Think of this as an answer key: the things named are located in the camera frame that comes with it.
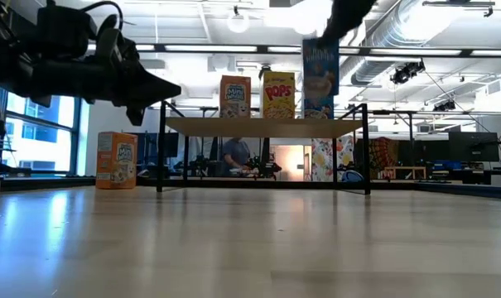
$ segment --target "cereal box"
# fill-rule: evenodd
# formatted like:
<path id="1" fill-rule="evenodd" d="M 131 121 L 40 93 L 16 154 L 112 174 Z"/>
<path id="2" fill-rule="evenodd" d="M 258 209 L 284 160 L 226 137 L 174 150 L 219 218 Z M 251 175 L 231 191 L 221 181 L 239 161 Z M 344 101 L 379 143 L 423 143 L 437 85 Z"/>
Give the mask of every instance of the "cereal box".
<path id="1" fill-rule="evenodd" d="M 250 118 L 250 78 L 223 75 L 220 80 L 219 106 L 222 118 Z"/>
<path id="2" fill-rule="evenodd" d="M 294 118 L 294 73 L 263 73 L 261 110 L 263 118 Z"/>
<path id="3" fill-rule="evenodd" d="M 304 118 L 333 119 L 333 97 L 339 93 L 338 47 L 320 49 L 316 40 L 302 42 Z"/>
<path id="4" fill-rule="evenodd" d="M 131 189 L 136 186 L 137 136 L 119 132 L 98 135 L 95 187 Z"/>

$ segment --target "ceiling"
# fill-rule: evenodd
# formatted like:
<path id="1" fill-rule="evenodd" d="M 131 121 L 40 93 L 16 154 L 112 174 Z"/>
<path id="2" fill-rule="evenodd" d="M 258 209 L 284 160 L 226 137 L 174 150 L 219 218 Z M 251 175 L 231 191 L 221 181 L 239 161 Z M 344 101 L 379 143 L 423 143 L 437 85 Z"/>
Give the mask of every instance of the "ceiling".
<path id="1" fill-rule="evenodd" d="M 36 10 L 45 0 L 12 0 L 12 7 L 30 21 L 36 20 Z M 84 7 L 92 1 L 56 0 L 59 5 Z M 123 34 L 138 43 L 215 43 L 246 45 L 300 45 L 306 28 L 321 31 L 322 20 L 330 13 L 330 0 L 304 0 L 303 9 L 270 8 L 268 0 L 120 0 L 118 1 L 126 24 Z M 393 6 L 396 0 L 380 0 L 365 18 L 363 29 L 356 40 L 353 34 L 344 39 L 343 44 L 358 45 L 365 37 L 365 28 L 372 26 Z M 426 43 L 431 47 L 501 47 L 501 0 L 496 1 L 494 14 L 484 17 L 484 10 L 465 10 L 442 32 Z M 249 15 L 249 27 L 245 32 L 236 33 L 229 29 L 227 18 L 233 15 L 237 4 L 242 14 Z M 114 7 L 100 7 L 91 12 L 96 23 Z M 436 17 L 427 19 L 415 30 L 428 28 Z M 208 71 L 206 54 L 142 54 L 143 59 L 159 59 L 165 62 L 164 70 L 157 74 L 180 84 L 185 92 L 179 100 L 212 99 L 218 90 L 223 71 Z M 296 55 L 233 55 L 236 61 L 252 61 L 272 65 L 273 70 L 301 70 L 301 57 Z M 476 91 L 501 77 L 501 59 L 425 59 L 427 74 L 420 74 L 408 83 L 395 87 L 388 81 L 389 72 L 381 74 L 368 88 L 347 87 L 349 78 L 343 78 L 340 95 L 335 98 L 338 108 L 349 103 L 367 102 L 370 109 L 394 108 L 432 110 L 432 106 L 444 97 L 445 92 L 455 90 L 456 101 L 463 109 L 474 108 Z M 252 77 L 253 92 L 259 92 L 258 71 L 243 69 L 241 75 Z M 253 99 L 258 105 L 258 96 Z"/>

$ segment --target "ductwork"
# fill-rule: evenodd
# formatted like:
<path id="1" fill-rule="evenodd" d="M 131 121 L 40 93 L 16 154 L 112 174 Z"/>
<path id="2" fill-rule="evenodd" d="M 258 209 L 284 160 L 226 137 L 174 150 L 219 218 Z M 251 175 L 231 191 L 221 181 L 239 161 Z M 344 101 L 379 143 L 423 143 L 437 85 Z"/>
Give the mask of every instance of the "ductwork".
<path id="1" fill-rule="evenodd" d="M 363 46 L 424 46 L 458 17 L 453 7 L 424 7 L 422 3 L 423 0 L 402 0 L 364 41 Z M 367 61 L 363 57 L 350 57 L 340 66 L 340 78 L 351 78 L 351 83 L 340 83 L 368 85 L 392 65 L 392 61 Z"/>

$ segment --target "white ceiling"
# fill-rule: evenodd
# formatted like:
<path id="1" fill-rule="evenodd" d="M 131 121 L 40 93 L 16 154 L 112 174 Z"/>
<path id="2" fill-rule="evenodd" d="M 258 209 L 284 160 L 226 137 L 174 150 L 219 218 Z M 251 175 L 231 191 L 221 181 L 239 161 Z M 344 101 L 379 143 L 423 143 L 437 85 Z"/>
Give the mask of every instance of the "white ceiling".
<path id="1" fill-rule="evenodd" d="M 36 10 L 41 7 L 39 2 L 45 0 L 12 0 L 12 6 L 24 17 L 35 21 Z M 69 7 L 84 7 L 92 2 L 80 0 L 56 0 L 59 5 Z M 288 8 L 268 8 L 268 0 L 251 0 L 240 3 L 241 12 L 250 16 L 249 29 L 244 33 L 234 33 L 227 26 L 227 17 L 232 13 L 232 3 L 238 1 L 223 0 L 203 1 L 201 19 L 200 7 L 196 2 L 162 1 L 162 0 L 120 0 L 125 20 L 136 24 L 125 25 L 123 33 L 126 37 L 141 43 L 216 43 L 216 44 L 269 44 L 269 45 L 299 45 L 303 35 L 293 29 L 302 23 L 311 23 L 311 20 L 324 19 L 329 14 L 329 7 L 314 5 L 303 11 L 303 15 L 289 16 Z M 366 21 L 372 24 L 380 18 L 396 0 L 380 0 L 378 6 L 367 16 Z M 442 33 L 428 42 L 434 47 L 501 47 L 501 0 L 492 17 L 484 18 L 483 11 L 466 11 Z M 96 23 L 100 23 L 109 13 L 114 13 L 113 7 L 101 7 L 91 14 Z M 192 98 L 212 98 L 217 90 L 221 73 L 207 71 L 209 55 L 158 54 L 142 55 L 143 59 L 161 59 L 166 62 L 163 74 L 168 79 L 185 87 L 185 96 Z M 301 69 L 301 57 L 296 55 L 236 55 L 236 60 L 255 61 L 272 64 L 275 70 Z M 426 59 L 426 69 L 434 80 L 445 90 L 449 91 L 468 84 L 475 79 L 486 75 L 501 74 L 501 60 L 473 60 L 473 59 Z M 253 91 L 258 92 L 257 71 L 245 70 L 242 75 L 253 78 Z M 460 82 L 460 76 L 466 80 Z M 396 92 L 388 89 L 388 76 L 381 75 L 373 85 L 381 88 L 354 89 L 361 92 L 364 101 L 369 102 L 370 108 L 391 108 L 394 99 L 403 109 L 419 109 L 423 102 L 435 99 L 443 92 L 432 80 L 422 74 L 407 84 L 400 86 Z M 352 88 L 341 88 L 342 95 L 335 99 L 335 103 L 344 108 L 354 97 L 350 94 Z M 475 98 L 473 93 L 463 94 L 458 101 L 466 107 Z"/>

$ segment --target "shelf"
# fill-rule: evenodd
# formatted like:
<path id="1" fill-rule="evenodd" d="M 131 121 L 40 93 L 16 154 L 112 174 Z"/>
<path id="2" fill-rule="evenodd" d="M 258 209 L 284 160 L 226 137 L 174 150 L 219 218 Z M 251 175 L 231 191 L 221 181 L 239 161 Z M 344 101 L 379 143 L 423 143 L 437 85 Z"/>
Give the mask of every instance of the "shelf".
<path id="1" fill-rule="evenodd" d="M 362 127 L 360 120 L 166 118 L 166 125 L 188 137 L 337 138 Z"/>

